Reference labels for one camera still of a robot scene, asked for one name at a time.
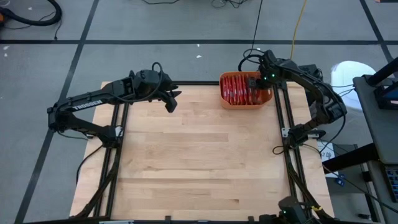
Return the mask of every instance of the orange plastic bin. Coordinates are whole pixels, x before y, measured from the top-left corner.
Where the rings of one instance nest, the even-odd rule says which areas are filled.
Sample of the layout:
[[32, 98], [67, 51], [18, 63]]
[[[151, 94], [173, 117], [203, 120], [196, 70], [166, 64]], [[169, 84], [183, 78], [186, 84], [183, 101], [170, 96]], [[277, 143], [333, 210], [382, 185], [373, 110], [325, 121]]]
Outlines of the orange plastic bin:
[[259, 72], [225, 72], [220, 76], [220, 102], [223, 108], [229, 110], [253, 110], [262, 108], [271, 98], [272, 98], [272, 91], [271, 90], [260, 90], [261, 91], [261, 101], [262, 104], [260, 105], [231, 105], [227, 101], [223, 99], [223, 87], [221, 85], [221, 79], [223, 77], [233, 77], [236, 75], [249, 75], [251, 78], [260, 78]]

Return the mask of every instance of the floor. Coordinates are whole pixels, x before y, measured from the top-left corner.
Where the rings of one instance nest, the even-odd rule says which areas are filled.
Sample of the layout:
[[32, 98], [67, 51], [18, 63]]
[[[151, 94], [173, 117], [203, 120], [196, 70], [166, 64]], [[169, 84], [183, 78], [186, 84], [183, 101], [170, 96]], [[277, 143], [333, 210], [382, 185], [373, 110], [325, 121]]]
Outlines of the floor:
[[[236, 70], [243, 51], [250, 48], [260, 5], [260, 0], [249, 0], [239, 9], [229, 4], [215, 9], [211, 0], [151, 6], [140, 0], [57, 2], [63, 19], [56, 42], [56, 25], [0, 30], [0, 223], [69, 215], [86, 142], [48, 132], [47, 107], [155, 61], [173, 80], [217, 80], [221, 73]], [[302, 1], [264, 1], [255, 48], [289, 57], [301, 6]], [[7, 7], [35, 19], [53, 11], [43, 0], [11, 0]], [[398, 56], [398, 29], [391, 19], [397, 10], [398, 3], [374, 0], [309, 1], [294, 60], [315, 63], [327, 82], [331, 67], [345, 60], [378, 70]], [[7, 26], [23, 25], [10, 21]], [[90, 120], [93, 110], [77, 115]], [[338, 143], [363, 141], [351, 133]], [[336, 216], [344, 219], [346, 211], [338, 204]]]

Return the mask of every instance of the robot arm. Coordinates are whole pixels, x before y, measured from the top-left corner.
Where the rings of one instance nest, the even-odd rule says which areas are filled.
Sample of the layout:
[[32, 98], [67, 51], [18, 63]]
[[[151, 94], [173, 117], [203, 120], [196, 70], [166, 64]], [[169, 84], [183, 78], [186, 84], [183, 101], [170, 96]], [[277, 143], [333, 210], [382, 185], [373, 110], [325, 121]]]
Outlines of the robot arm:
[[102, 105], [133, 104], [140, 101], [162, 100], [165, 107], [172, 113], [177, 106], [175, 97], [180, 91], [173, 91], [178, 86], [172, 83], [170, 77], [163, 72], [141, 70], [134, 75], [130, 71], [127, 78], [117, 80], [105, 85], [102, 89], [82, 95], [59, 100], [53, 107], [47, 109], [49, 128], [52, 131], [64, 132], [68, 129], [79, 131], [85, 135], [98, 137], [104, 147], [114, 147], [118, 144], [118, 134], [115, 127], [98, 126], [91, 122], [77, 118], [73, 112]]
[[[321, 124], [333, 123], [347, 113], [343, 100], [329, 84], [305, 73], [293, 61], [276, 58], [271, 50], [264, 52], [264, 55], [250, 55], [249, 57], [257, 57], [260, 61], [261, 79], [256, 80], [258, 88], [270, 88], [272, 85], [292, 80], [310, 91], [315, 99], [316, 117], [289, 130], [286, 141], [291, 147], [299, 146], [308, 140], [308, 132], [313, 128]], [[249, 57], [241, 61], [239, 70], [242, 63]]]

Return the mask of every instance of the wooden tabletop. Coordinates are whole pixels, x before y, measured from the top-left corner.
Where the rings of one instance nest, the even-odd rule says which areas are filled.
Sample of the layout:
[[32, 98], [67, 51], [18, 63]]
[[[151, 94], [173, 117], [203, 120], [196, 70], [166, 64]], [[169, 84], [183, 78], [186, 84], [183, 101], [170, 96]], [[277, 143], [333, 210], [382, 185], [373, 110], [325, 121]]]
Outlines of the wooden tabletop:
[[[295, 123], [308, 121], [303, 88], [295, 83], [288, 87]], [[278, 214], [278, 201], [289, 196], [289, 184], [283, 154], [272, 153], [282, 145], [275, 99], [259, 110], [224, 110], [218, 86], [179, 90], [173, 113], [163, 102], [131, 106], [112, 219], [164, 220], [171, 215], [173, 220], [246, 221], [248, 216], [258, 220], [262, 214]], [[93, 122], [109, 125], [112, 112], [111, 105], [97, 106]], [[288, 124], [285, 108], [284, 118]], [[317, 147], [315, 140], [306, 143]], [[85, 156], [99, 145], [100, 140], [90, 140]], [[303, 146], [301, 155], [309, 191], [333, 216], [318, 153]], [[98, 188], [103, 157], [104, 150], [82, 167], [71, 215]]]

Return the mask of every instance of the red packet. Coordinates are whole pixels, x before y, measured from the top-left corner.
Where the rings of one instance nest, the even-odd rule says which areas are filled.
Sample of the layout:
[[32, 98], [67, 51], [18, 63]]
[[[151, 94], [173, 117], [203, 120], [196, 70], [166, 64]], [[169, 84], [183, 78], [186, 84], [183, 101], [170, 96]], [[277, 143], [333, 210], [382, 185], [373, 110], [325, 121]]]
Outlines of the red packet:
[[221, 85], [220, 86], [222, 86], [223, 87], [223, 99], [224, 100], [226, 100], [226, 85], [225, 85], [225, 79], [224, 78], [222, 78], [221, 79]]
[[[248, 74], [246, 74], [246, 83], [249, 83], [249, 75], [248, 75]], [[251, 88], [249, 88], [249, 86], [247, 86], [246, 88], [248, 89], [248, 100], [249, 100], [249, 104], [250, 104], [250, 105], [254, 105], [254, 104], [253, 104], [253, 99], [252, 99], [252, 96], [253, 96], [252, 90], [251, 90]]]
[[232, 77], [232, 88], [234, 92], [234, 105], [238, 104], [238, 91], [236, 90], [236, 81], [235, 77]]
[[242, 75], [238, 75], [238, 79], [239, 79], [239, 92], [240, 92], [240, 97], [241, 97], [241, 104], [242, 105], [246, 105], [246, 101], [244, 100], [243, 97], [243, 81], [242, 81]]
[[242, 84], [243, 84], [243, 98], [244, 98], [244, 101], [246, 102], [246, 105], [249, 105], [248, 85], [246, 84], [246, 78], [244, 77], [244, 75], [242, 75]]
[[232, 86], [232, 78], [228, 77], [228, 81], [229, 81], [229, 103], [231, 105], [235, 105], [235, 101], [234, 101], [234, 88]]
[[238, 101], [237, 105], [242, 105], [242, 101], [241, 101], [241, 91], [239, 89], [239, 79], [238, 76], [234, 76], [235, 79], [235, 85], [236, 85], [236, 99]]
[[224, 82], [225, 82], [225, 88], [226, 88], [225, 101], [227, 101], [229, 103], [229, 81], [228, 81], [228, 77], [224, 77]]

